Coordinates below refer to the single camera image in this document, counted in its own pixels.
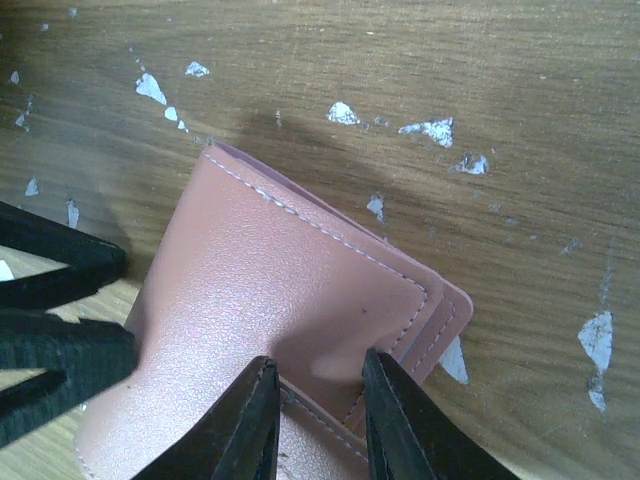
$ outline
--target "tabletop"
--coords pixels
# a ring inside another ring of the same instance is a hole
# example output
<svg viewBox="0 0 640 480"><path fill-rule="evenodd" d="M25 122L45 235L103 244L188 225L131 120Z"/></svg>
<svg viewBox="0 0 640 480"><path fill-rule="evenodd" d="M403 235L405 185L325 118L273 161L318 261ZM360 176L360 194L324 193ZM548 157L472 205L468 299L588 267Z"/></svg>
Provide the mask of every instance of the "tabletop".
<svg viewBox="0 0 640 480"><path fill-rule="evenodd" d="M61 310L122 322L199 151L232 144L470 294L424 388L480 445L638 478L638 25L633 0L3 0L0 200L125 248ZM80 479L81 416L0 478Z"/></svg>

